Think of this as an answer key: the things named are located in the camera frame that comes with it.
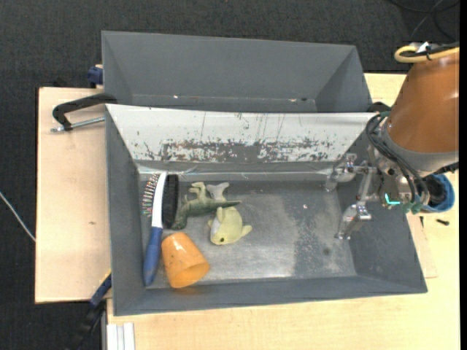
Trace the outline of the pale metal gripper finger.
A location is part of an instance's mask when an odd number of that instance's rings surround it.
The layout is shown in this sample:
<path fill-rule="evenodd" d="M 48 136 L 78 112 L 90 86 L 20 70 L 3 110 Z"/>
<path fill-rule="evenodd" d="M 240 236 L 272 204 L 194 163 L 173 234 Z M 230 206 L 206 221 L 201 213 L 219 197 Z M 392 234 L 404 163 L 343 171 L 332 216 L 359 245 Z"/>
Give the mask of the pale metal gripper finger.
<path fill-rule="evenodd" d="M 350 240 L 352 234 L 360 230 L 363 223 L 370 221 L 371 218 L 365 203 L 348 206 L 341 216 L 335 237 L 340 240 Z"/>
<path fill-rule="evenodd" d="M 325 189 L 331 192 L 338 184 L 352 181 L 357 174 L 362 174 L 366 167 L 366 159 L 359 160 L 355 153 L 346 153 L 333 165 L 325 181 Z"/>

